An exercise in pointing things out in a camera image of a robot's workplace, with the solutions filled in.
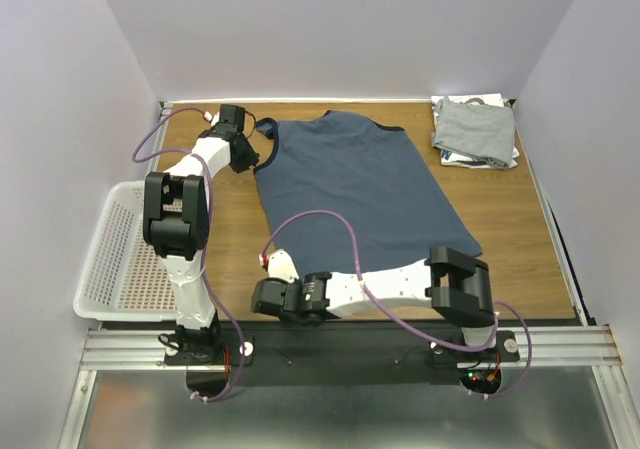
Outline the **blue tank top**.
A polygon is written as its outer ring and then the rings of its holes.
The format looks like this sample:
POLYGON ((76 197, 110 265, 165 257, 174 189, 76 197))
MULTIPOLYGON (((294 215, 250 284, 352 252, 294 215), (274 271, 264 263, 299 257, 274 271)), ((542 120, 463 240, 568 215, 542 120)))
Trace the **blue tank top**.
POLYGON ((273 142, 254 170, 260 201, 299 273, 393 269, 436 246, 481 255, 403 128, 328 111, 257 130, 273 142))

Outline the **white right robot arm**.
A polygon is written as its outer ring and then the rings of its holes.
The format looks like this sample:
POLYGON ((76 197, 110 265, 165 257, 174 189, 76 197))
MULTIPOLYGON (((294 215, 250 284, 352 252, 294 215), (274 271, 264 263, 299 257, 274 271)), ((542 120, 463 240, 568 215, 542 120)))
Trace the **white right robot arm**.
POLYGON ((268 277, 251 298, 254 313, 298 325, 319 325, 378 308, 393 319, 396 307, 426 307, 461 330, 460 343, 428 336, 440 347, 472 359, 491 353, 497 342, 488 265, 441 246, 412 264, 362 275, 316 272, 300 276, 292 258, 277 250, 263 263, 268 277))

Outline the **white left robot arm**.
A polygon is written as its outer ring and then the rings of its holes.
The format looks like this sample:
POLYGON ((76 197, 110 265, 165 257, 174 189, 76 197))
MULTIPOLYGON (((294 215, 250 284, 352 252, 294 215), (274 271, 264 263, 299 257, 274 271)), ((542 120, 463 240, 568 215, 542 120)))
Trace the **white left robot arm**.
POLYGON ((259 162, 244 134, 246 109, 223 104, 216 114, 200 114, 208 128, 194 146, 180 149, 178 163, 144 180, 143 239, 161 259, 177 307, 175 332, 159 337, 172 365, 212 364, 226 356, 205 274, 211 182, 226 167, 242 173, 259 162))

